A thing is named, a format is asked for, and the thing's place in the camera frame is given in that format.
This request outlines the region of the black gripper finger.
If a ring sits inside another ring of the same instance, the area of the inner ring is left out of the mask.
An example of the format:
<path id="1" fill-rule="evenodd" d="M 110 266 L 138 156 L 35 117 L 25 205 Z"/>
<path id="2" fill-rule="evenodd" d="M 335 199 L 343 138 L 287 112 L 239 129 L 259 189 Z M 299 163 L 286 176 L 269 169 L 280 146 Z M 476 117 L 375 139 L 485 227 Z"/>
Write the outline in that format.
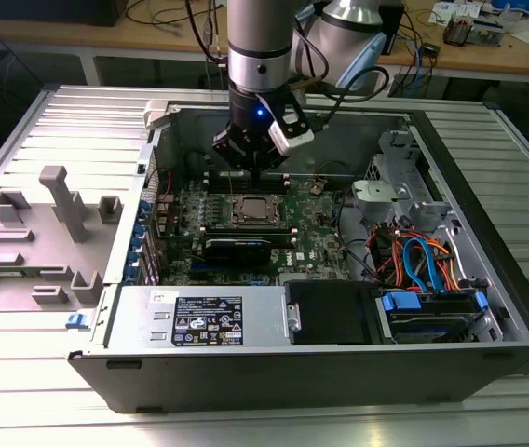
<path id="1" fill-rule="evenodd" d="M 262 174 L 269 170 L 275 169 L 287 159 L 276 147 L 262 149 L 257 153 L 257 182 L 260 182 Z"/>
<path id="2" fill-rule="evenodd" d="M 248 172 L 251 185 L 260 181 L 260 169 L 256 162 L 259 141 L 248 130 L 229 122 L 223 131 L 213 137 L 212 149 L 230 168 Z"/>

